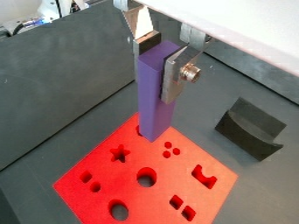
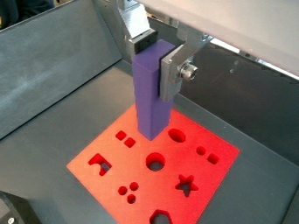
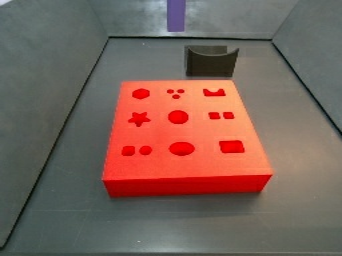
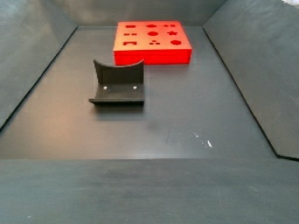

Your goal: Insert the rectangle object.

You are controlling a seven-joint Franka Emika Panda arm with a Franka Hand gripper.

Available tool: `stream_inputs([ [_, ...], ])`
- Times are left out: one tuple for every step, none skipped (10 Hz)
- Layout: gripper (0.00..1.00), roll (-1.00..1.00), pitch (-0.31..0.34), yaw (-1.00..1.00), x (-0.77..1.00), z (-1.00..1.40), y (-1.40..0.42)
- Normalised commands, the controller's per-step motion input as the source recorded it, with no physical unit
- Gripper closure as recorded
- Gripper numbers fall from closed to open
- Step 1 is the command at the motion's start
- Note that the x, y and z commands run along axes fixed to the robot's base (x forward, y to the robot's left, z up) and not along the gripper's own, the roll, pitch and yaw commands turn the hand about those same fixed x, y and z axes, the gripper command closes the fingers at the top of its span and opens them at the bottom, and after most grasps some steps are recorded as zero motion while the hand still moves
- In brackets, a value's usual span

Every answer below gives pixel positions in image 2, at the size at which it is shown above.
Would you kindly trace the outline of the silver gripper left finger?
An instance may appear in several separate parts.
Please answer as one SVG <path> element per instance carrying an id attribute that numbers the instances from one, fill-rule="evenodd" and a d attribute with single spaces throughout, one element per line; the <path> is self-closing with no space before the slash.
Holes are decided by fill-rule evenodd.
<path id="1" fill-rule="evenodd" d="M 125 50 L 133 58 L 157 40 L 157 31 L 149 26 L 145 7 L 136 0 L 112 0 L 113 12 L 124 31 Z"/>

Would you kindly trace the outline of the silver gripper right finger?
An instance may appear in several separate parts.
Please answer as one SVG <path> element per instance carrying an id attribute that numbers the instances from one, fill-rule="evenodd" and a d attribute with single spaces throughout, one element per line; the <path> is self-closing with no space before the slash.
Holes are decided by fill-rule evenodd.
<path id="1" fill-rule="evenodd" d="M 209 34 L 193 29 L 186 24 L 178 24 L 176 36 L 182 44 L 165 54 L 160 62 L 158 95 L 165 102 L 180 92 L 182 80 L 193 80 L 197 67 L 192 64 L 192 57 L 212 40 Z"/>

